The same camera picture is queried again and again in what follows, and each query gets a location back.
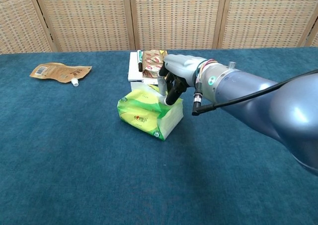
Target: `brown pouch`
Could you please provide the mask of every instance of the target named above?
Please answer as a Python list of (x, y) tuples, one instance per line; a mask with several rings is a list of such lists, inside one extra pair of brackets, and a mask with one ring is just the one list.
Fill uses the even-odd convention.
[(143, 52), (143, 77), (157, 78), (167, 51), (146, 50)]
[(83, 78), (91, 70), (91, 66), (67, 66), (61, 63), (46, 63), (38, 65), (30, 77), (40, 79), (51, 78), (59, 82), (70, 82), (73, 78)]

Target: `black connector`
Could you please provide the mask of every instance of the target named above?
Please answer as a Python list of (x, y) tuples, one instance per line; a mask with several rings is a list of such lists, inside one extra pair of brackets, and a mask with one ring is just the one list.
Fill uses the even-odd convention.
[(197, 82), (195, 84), (195, 92), (193, 94), (193, 108), (192, 108), (192, 116), (199, 116), (200, 113), (198, 112), (198, 108), (201, 107), (201, 100), (202, 100), (202, 83)]

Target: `wicker room divider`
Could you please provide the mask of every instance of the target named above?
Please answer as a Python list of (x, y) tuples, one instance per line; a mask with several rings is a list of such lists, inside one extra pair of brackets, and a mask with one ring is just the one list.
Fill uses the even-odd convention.
[(134, 49), (130, 0), (38, 0), (59, 51)]
[(0, 54), (52, 50), (36, 0), (0, 0)]
[(318, 0), (226, 0), (218, 48), (296, 47), (305, 43)]
[(318, 45), (318, 0), (0, 0), (0, 16), (0, 54)]
[(224, 0), (131, 2), (136, 48), (216, 48)]

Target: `teal tablecloth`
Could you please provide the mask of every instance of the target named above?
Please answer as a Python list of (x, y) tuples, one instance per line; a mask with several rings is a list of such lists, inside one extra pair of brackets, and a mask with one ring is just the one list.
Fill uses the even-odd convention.
[[(169, 53), (275, 81), (318, 67), (318, 48)], [(29, 77), (47, 62), (92, 71), (78, 87)], [(165, 142), (121, 121), (128, 63), (128, 51), (0, 55), (0, 224), (318, 224), (318, 178), (221, 109), (191, 116), (193, 89)]]

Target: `barcode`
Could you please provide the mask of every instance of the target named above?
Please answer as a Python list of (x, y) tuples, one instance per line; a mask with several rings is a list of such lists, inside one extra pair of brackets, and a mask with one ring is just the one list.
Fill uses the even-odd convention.
[(40, 68), (35, 72), (35, 74), (36, 74), (36, 75), (41, 75), (46, 68), (47, 68), (47, 67), (43, 67), (43, 66), (40, 67)]

